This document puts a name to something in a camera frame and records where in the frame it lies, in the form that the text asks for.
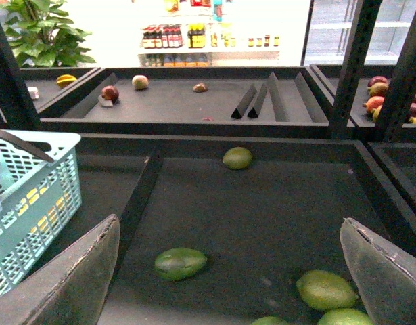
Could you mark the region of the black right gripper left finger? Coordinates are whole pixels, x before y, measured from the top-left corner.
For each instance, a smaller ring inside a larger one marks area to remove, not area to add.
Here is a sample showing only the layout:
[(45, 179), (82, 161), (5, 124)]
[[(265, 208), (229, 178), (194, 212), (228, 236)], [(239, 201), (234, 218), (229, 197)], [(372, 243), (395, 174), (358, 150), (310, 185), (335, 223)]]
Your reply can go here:
[(96, 324), (119, 240), (119, 219), (110, 215), (1, 296), (0, 324)]

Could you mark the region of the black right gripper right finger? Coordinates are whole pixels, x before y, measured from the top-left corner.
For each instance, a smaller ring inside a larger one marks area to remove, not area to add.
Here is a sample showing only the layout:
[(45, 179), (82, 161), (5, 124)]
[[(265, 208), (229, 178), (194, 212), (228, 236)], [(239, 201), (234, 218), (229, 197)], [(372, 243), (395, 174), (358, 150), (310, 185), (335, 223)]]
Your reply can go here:
[(340, 243), (361, 301), (375, 324), (416, 324), (416, 258), (353, 218)]

